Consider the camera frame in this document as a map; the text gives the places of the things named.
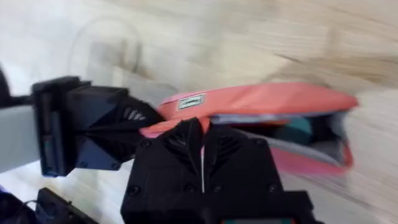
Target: blurred background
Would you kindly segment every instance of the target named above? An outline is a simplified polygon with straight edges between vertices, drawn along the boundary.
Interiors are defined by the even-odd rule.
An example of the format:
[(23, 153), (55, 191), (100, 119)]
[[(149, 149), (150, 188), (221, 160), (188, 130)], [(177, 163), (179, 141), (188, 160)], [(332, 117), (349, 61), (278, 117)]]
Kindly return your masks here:
[[(0, 65), (15, 95), (79, 75), (165, 95), (262, 82), (310, 82), (358, 97), (345, 128), (354, 169), (282, 174), (308, 190), (325, 223), (398, 223), (398, 2), (393, 0), (0, 0)], [(133, 88), (134, 83), (144, 83)], [(41, 177), (38, 163), (0, 175), (21, 200), (43, 186), (98, 220), (121, 223), (131, 163), (119, 172)]]

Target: pink bag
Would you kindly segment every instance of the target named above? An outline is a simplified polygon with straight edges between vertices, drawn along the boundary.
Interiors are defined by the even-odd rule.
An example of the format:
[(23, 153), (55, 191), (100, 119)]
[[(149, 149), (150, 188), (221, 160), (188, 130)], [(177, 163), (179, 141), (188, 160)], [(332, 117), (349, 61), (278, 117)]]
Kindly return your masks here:
[(159, 112), (167, 121), (141, 130), (153, 137), (183, 119), (197, 117), (231, 125), (250, 138), (268, 141), (279, 170), (299, 174), (341, 174), (353, 165), (342, 128), (355, 97), (308, 83), (265, 83), (172, 96)]

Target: white label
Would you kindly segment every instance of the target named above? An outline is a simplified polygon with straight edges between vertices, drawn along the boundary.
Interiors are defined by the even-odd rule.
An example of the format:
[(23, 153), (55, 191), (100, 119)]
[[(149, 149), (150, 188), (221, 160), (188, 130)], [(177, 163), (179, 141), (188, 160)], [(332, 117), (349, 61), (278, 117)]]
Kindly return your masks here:
[(190, 96), (190, 97), (181, 99), (178, 103), (178, 109), (181, 110), (181, 109), (188, 108), (191, 106), (200, 105), (204, 102), (204, 100), (205, 100), (204, 94)]

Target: gray plastic bar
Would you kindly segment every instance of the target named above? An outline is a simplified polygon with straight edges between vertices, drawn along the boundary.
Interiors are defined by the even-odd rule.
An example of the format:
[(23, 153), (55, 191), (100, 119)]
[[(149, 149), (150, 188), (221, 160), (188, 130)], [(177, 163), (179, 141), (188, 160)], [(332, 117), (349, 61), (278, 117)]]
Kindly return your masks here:
[(0, 173), (40, 159), (31, 106), (0, 110)]

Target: black device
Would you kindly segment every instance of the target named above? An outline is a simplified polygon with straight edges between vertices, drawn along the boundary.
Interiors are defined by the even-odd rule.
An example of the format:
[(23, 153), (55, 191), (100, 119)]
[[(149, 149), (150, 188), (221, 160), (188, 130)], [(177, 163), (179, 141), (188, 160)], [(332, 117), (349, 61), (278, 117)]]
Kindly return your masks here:
[[(118, 170), (135, 158), (125, 223), (320, 223), (305, 191), (283, 190), (263, 139), (213, 124), (204, 133), (196, 118), (149, 139), (139, 129), (164, 119), (124, 88), (63, 77), (32, 91), (43, 175)], [(39, 191), (35, 222), (96, 223), (49, 189)]]

